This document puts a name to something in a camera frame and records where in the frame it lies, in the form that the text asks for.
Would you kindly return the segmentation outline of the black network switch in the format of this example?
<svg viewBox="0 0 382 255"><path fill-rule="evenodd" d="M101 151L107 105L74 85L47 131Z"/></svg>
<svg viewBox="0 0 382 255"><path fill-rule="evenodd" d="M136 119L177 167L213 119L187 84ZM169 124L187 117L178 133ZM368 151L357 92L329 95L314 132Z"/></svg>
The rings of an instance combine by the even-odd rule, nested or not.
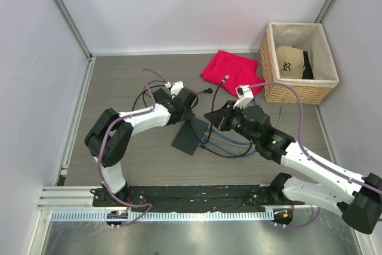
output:
<svg viewBox="0 0 382 255"><path fill-rule="evenodd" d="M193 156L207 128L208 123L200 119L192 118L187 120L181 126L171 146Z"/></svg>

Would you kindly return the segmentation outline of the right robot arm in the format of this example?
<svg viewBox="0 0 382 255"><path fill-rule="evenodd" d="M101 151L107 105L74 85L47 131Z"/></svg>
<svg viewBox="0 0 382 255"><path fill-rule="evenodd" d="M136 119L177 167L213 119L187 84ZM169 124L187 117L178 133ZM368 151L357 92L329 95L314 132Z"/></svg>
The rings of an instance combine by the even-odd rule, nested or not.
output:
<svg viewBox="0 0 382 255"><path fill-rule="evenodd" d="M371 234L381 218L381 177L363 176L338 166L309 151L290 135L273 127L259 106L237 108L233 101L205 118L218 130L233 130L255 147L263 158L297 170L315 181L306 183L279 174L269 190L276 204L287 200L305 202L326 209L353 229Z"/></svg>

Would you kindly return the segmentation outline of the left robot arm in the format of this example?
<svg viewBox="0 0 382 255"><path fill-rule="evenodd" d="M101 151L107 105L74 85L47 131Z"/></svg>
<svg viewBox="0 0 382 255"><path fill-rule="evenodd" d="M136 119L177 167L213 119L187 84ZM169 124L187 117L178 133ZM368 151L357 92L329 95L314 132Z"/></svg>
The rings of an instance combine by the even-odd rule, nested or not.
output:
<svg viewBox="0 0 382 255"><path fill-rule="evenodd" d="M121 159L130 138L157 127L174 125L193 117L192 106L198 95L186 88L153 93L154 105L132 112L118 113L106 109L85 137L84 143L97 162L106 199L115 207L127 199L127 183L122 174Z"/></svg>

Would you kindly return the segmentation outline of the black power adapter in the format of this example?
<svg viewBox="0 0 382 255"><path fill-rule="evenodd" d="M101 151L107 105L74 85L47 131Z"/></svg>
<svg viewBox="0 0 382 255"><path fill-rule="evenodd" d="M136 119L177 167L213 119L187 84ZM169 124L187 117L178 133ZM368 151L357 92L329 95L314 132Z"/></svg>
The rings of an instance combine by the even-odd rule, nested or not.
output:
<svg viewBox="0 0 382 255"><path fill-rule="evenodd" d="M163 89L160 88L153 93L155 102L159 105L168 107L171 105L171 96Z"/></svg>

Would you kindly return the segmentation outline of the red cloth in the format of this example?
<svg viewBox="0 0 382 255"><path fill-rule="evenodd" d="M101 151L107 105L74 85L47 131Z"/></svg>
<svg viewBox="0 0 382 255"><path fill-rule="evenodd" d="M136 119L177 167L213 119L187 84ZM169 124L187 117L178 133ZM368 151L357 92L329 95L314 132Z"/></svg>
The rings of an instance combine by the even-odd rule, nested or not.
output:
<svg viewBox="0 0 382 255"><path fill-rule="evenodd" d="M208 63L200 76L204 81L218 85L228 75L222 87L231 95L237 96L240 85L262 84L265 80L256 75L258 61L220 50Z"/></svg>

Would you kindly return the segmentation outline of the beige baseball cap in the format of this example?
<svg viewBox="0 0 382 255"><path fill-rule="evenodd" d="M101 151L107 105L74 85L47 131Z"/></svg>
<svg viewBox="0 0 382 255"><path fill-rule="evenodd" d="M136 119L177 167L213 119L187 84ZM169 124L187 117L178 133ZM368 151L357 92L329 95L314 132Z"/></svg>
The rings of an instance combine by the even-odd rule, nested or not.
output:
<svg viewBox="0 0 382 255"><path fill-rule="evenodd" d="M276 49L279 73L281 78L302 79L304 71L303 50L280 46Z"/></svg>

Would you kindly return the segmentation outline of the wicker basket with liner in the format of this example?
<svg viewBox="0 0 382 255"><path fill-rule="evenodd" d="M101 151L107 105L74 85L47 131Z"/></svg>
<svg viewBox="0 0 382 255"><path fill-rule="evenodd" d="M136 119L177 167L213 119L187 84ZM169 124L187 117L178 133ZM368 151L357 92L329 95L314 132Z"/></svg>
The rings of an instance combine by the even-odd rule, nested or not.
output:
<svg viewBox="0 0 382 255"><path fill-rule="evenodd" d="M319 23L270 22L260 56L265 81L292 87L305 104L318 105L339 83Z"/></svg>

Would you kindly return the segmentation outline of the black item in basket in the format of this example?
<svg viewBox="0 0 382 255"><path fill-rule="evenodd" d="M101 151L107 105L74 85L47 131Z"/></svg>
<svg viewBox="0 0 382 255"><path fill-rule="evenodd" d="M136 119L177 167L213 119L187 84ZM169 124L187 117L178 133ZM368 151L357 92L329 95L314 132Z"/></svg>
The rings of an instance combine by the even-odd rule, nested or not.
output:
<svg viewBox="0 0 382 255"><path fill-rule="evenodd" d="M310 65L309 56L306 51L303 52L304 57L304 71L302 79L314 79L312 67Z"/></svg>

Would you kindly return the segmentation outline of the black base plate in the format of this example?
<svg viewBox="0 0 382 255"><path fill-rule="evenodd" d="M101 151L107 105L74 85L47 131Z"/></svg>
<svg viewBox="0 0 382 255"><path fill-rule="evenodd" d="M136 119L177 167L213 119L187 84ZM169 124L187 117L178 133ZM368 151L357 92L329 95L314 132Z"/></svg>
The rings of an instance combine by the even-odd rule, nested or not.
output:
<svg viewBox="0 0 382 255"><path fill-rule="evenodd" d="M129 186L122 192L122 201L143 212L143 204L152 204L152 213L244 213L263 211L271 205L302 205L261 185L203 186Z"/></svg>

